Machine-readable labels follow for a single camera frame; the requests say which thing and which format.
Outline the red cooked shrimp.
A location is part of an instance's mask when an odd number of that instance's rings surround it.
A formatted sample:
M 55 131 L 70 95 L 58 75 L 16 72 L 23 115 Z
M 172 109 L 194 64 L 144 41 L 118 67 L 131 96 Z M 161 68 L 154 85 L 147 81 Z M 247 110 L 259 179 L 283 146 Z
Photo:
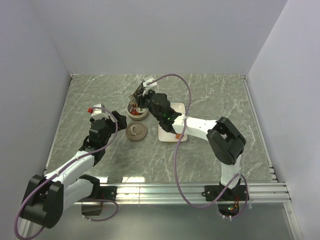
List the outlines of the red cooked shrimp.
M 133 107 L 130 110 L 130 114 L 134 115 L 134 116 L 139 116 L 139 115 L 141 115 L 140 109 L 138 107 Z

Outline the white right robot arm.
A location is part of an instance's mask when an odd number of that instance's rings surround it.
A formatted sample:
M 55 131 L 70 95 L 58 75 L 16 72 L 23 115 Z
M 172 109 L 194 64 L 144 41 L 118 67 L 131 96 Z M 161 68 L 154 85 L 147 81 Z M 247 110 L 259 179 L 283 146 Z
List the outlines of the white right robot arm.
M 197 137 L 208 141 L 215 157 L 221 162 L 220 194 L 226 200 L 238 194 L 240 159 L 246 139 L 226 117 L 218 120 L 194 118 L 175 111 L 164 93 L 135 93 L 140 108 L 146 108 L 167 133 Z

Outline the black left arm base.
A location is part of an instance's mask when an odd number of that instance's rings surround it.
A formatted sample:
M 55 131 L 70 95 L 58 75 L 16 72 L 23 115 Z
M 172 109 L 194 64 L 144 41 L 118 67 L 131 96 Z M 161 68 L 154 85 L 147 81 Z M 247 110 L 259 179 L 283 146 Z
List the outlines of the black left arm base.
M 91 184 L 93 184 L 90 195 L 80 200 L 83 203 L 81 206 L 82 217 L 91 222 L 103 222 L 113 218 L 119 210 L 119 205 L 116 203 L 118 187 L 113 185 L 101 186 L 98 178 L 86 174 L 82 175 L 80 179 L 89 181 Z M 102 213 L 102 210 L 104 209 L 104 203 L 114 204 L 114 213 L 102 219 L 90 218 L 90 216 L 99 216 Z

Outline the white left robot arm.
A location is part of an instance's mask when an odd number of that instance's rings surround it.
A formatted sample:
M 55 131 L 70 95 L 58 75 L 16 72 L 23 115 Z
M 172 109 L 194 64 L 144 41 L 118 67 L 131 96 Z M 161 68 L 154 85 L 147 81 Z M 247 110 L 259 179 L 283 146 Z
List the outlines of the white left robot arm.
M 100 180 L 85 172 L 99 163 L 116 134 L 127 128 L 127 118 L 116 110 L 92 115 L 90 129 L 76 154 L 56 170 L 34 175 L 27 185 L 18 216 L 53 228 L 63 212 L 80 200 L 104 200 Z

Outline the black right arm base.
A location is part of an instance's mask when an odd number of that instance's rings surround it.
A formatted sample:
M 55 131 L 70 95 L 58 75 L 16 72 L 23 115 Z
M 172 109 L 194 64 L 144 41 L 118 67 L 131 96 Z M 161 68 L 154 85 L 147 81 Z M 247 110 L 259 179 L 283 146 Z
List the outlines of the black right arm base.
M 219 185 L 205 185 L 204 191 L 201 193 L 207 202 L 212 202 L 223 191 L 224 186 Z M 250 195 L 247 185 L 239 184 L 235 189 L 227 188 L 221 197 L 217 200 L 218 213 L 223 218 L 232 220 L 241 215 L 244 210 L 250 205 Z

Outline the steel serving tongs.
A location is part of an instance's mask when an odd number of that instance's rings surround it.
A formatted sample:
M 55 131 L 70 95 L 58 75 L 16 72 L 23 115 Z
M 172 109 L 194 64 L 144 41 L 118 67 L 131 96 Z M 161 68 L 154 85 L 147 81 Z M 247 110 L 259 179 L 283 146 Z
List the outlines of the steel serving tongs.
M 145 88 L 141 83 L 132 95 L 129 96 L 129 104 L 140 109 L 145 108 L 145 100 L 143 96 Z

